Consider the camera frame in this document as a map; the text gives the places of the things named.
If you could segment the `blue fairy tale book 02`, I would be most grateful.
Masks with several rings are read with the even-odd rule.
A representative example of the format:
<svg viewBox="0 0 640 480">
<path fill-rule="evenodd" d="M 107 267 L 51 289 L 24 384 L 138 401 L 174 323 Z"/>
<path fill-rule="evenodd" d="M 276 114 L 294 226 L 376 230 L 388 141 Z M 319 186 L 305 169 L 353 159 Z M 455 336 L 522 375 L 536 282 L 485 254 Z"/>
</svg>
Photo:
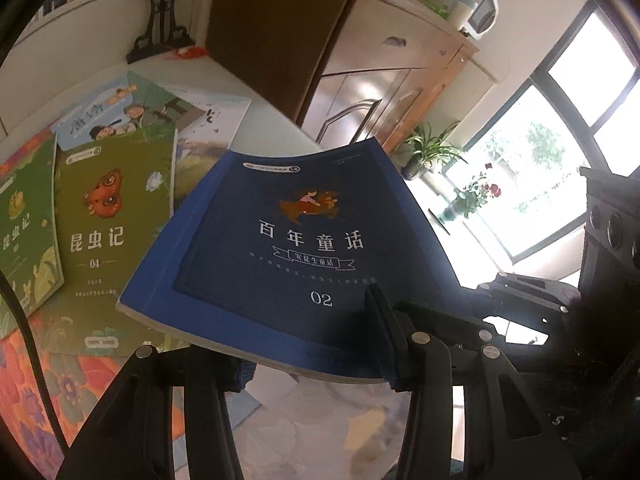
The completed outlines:
<svg viewBox="0 0 640 480">
<path fill-rule="evenodd" d="M 160 232 L 118 310 L 294 373 L 375 382 L 364 294 L 467 315 L 469 301 L 375 140 L 299 157 L 225 154 Z"/>
</svg>

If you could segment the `rabbit hill picture book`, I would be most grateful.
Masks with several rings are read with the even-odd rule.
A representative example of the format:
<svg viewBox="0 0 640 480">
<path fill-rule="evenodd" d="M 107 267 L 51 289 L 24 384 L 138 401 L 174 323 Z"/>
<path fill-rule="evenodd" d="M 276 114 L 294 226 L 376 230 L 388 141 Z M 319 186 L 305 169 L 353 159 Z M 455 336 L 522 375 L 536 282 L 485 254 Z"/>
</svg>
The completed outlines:
<svg viewBox="0 0 640 480">
<path fill-rule="evenodd" d="M 178 84 L 164 88 L 204 112 L 178 135 L 176 193 L 188 194 L 228 151 L 252 100 Z"/>
</svg>

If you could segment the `floral orange table mat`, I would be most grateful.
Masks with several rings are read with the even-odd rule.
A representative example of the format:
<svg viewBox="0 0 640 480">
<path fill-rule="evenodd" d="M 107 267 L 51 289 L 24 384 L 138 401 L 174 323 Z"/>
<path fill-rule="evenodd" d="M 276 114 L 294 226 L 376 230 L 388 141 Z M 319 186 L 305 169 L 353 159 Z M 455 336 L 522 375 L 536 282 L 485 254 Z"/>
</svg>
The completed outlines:
<svg viewBox="0 0 640 480">
<path fill-rule="evenodd" d="M 128 356 L 75 356 L 44 350 L 40 341 L 42 333 L 40 313 L 44 304 L 28 316 L 29 325 L 34 334 L 43 368 L 48 399 L 58 416 L 64 436 L 67 439 L 73 439 Z M 166 335 L 164 337 L 164 342 L 155 347 L 160 350 L 174 348 L 175 339 Z"/>
</svg>

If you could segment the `red rose plant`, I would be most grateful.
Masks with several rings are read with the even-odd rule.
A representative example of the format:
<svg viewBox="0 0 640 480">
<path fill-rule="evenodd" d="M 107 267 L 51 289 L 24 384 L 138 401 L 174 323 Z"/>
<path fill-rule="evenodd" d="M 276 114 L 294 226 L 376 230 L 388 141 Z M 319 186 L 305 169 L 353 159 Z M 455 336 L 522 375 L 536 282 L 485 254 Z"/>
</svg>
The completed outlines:
<svg viewBox="0 0 640 480">
<path fill-rule="evenodd" d="M 500 186 L 497 183 L 492 183 L 486 172 L 481 172 L 457 192 L 456 198 L 442 212 L 442 218 L 445 221 L 452 221 L 458 217 L 467 219 L 490 200 L 499 198 L 501 194 Z"/>
</svg>

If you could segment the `olive green insect book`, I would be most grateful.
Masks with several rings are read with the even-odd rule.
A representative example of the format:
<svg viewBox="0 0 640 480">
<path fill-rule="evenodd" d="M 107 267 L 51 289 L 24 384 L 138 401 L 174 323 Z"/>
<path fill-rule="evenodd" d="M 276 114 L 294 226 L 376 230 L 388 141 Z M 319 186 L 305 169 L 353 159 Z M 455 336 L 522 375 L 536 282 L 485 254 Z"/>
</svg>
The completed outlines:
<svg viewBox="0 0 640 480">
<path fill-rule="evenodd" d="M 164 335 L 116 304 L 172 215 L 176 132 L 155 125 L 56 155 L 54 206 L 63 286 L 44 304 L 44 350 L 130 356 Z"/>
</svg>

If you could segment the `potted spider plant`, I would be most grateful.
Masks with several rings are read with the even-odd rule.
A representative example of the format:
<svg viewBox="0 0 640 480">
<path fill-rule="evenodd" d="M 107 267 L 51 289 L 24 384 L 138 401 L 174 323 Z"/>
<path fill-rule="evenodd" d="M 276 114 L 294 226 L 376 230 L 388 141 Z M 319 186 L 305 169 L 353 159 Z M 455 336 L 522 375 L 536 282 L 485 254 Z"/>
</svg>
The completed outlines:
<svg viewBox="0 0 640 480">
<path fill-rule="evenodd" d="M 456 120 L 447 126 L 441 133 L 434 133 L 429 122 L 419 124 L 413 129 L 413 132 L 405 140 L 405 144 L 412 149 L 412 154 L 400 170 L 402 177 L 407 180 L 413 180 L 423 174 L 425 170 L 433 165 L 446 164 L 447 162 L 457 162 L 465 159 L 462 156 L 460 148 L 451 145 L 447 138 L 459 125 Z"/>
</svg>

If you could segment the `light blue cartoon book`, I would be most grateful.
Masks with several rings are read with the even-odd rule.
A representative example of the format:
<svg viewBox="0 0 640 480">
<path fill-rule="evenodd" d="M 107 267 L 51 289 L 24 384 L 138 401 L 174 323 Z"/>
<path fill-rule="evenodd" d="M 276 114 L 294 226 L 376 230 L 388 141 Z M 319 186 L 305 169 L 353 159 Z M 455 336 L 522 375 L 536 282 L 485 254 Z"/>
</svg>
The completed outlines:
<svg viewBox="0 0 640 480">
<path fill-rule="evenodd" d="M 204 110 L 153 81 L 127 72 L 87 94 L 51 126 L 62 151 L 109 136 L 168 124 L 178 132 L 204 115 Z"/>
</svg>

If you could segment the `white microwave oven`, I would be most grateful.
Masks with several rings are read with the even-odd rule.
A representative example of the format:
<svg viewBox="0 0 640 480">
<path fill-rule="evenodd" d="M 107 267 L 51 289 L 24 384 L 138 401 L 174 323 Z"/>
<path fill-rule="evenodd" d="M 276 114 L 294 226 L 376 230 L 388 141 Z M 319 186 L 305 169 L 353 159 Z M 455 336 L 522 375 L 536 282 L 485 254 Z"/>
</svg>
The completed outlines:
<svg viewBox="0 0 640 480">
<path fill-rule="evenodd" d="M 496 24 L 499 14 L 498 0 L 482 0 L 462 28 L 465 36 L 480 40 Z"/>
</svg>

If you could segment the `white bookshelf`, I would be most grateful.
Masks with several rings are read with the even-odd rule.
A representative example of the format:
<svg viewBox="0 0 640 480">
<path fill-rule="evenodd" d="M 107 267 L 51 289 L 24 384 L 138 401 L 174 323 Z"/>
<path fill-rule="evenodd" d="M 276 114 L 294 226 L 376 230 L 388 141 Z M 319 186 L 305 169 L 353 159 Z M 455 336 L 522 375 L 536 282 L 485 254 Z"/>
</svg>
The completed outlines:
<svg viewBox="0 0 640 480">
<path fill-rule="evenodd" d="M 75 84 L 125 61 L 149 0 L 74 0 L 26 27 L 1 65 L 1 137 Z"/>
</svg>

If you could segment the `brown wooden cabinet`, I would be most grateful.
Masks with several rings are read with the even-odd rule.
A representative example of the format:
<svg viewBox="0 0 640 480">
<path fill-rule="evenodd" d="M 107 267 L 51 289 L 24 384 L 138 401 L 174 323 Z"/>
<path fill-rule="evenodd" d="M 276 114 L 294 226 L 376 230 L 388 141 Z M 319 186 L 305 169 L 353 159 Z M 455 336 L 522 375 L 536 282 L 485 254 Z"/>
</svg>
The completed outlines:
<svg viewBox="0 0 640 480">
<path fill-rule="evenodd" d="M 388 152 L 477 51 L 418 0 L 213 0 L 206 47 L 322 148 Z"/>
</svg>

